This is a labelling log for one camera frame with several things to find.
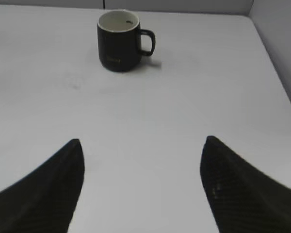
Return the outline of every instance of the mug handle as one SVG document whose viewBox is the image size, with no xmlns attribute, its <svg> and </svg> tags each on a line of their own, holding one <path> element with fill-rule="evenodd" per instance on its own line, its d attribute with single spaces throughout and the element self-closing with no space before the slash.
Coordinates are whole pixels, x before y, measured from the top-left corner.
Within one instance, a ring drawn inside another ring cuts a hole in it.
<svg viewBox="0 0 291 233">
<path fill-rule="evenodd" d="M 154 35 L 154 33 L 149 31 L 149 30 L 146 30 L 146 29 L 139 29 L 138 30 L 138 34 L 150 36 L 151 42 L 152 42 L 151 51 L 139 50 L 139 52 L 143 56 L 151 56 L 153 54 L 153 52 L 154 52 L 154 49 L 155 49 L 155 35 Z"/>
</svg>

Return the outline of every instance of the white wall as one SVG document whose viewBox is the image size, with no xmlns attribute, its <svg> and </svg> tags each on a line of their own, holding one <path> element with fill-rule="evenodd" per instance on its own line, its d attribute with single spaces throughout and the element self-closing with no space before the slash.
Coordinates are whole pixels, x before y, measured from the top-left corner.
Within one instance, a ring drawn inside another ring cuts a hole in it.
<svg viewBox="0 0 291 233">
<path fill-rule="evenodd" d="M 248 15 L 253 0 L 105 0 L 106 9 Z"/>
<path fill-rule="evenodd" d="M 253 0 L 105 0 L 107 9 L 248 15 Z M 103 8 L 103 0 L 0 0 L 0 4 Z"/>
<path fill-rule="evenodd" d="M 103 8 L 103 0 L 0 0 L 0 4 Z"/>
<path fill-rule="evenodd" d="M 291 100 L 291 0 L 255 0 L 250 17 Z"/>
</svg>

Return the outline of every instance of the black mug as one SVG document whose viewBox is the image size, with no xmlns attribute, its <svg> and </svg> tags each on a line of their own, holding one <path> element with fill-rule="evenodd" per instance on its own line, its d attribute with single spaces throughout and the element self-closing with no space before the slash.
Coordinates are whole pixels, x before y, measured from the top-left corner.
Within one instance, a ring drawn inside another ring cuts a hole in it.
<svg viewBox="0 0 291 233">
<path fill-rule="evenodd" d="M 136 66 L 141 56 L 151 56 L 155 49 L 152 31 L 140 29 L 139 17 L 127 10 L 109 11 L 97 22 L 99 58 L 104 67 L 124 72 Z M 141 35 L 151 38 L 151 51 L 141 49 Z"/>
</svg>

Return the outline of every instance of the white table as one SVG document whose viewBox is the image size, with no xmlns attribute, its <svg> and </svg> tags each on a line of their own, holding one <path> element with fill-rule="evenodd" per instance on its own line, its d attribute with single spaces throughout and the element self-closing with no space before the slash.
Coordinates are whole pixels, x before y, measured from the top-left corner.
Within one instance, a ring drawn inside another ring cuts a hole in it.
<svg viewBox="0 0 291 233">
<path fill-rule="evenodd" d="M 70 233 L 218 232 L 199 176 L 210 134 L 291 187 L 291 104 L 250 19 L 140 12 L 152 60 L 113 73 L 102 12 L 0 6 L 0 190 L 79 138 Z"/>
</svg>

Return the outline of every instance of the mug rim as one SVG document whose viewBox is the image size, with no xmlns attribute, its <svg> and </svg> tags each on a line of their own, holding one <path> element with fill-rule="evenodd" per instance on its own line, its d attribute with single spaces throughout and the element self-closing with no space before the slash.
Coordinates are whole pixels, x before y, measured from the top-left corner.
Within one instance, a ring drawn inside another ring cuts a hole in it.
<svg viewBox="0 0 291 233">
<path fill-rule="evenodd" d="M 99 20 L 101 19 L 101 17 L 103 17 L 105 14 L 108 14 L 110 12 L 127 12 L 127 13 L 130 13 L 132 15 L 134 15 L 136 18 L 137 18 L 137 23 L 134 27 L 128 29 L 128 30 L 121 30 L 121 31 L 117 31 L 117 30 L 110 30 L 110 29 L 107 29 L 107 28 L 104 28 L 103 26 L 101 26 L 101 24 L 99 23 Z M 138 25 L 140 24 L 140 19 L 138 17 L 138 15 L 136 13 L 134 13 L 133 11 L 129 11 L 129 10 L 126 10 L 126 9 L 114 9 L 114 10 L 110 10 L 108 12 L 105 12 L 103 13 L 102 15 L 99 16 L 98 20 L 97 20 L 97 25 L 104 31 L 107 31 L 107 32 L 110 32 L 110 33 L 125 33 L 125 32 L 129 32 L 129 31 L 132 31 L 134 30 L 135 28 L 138 27 Z"/>
</svg>

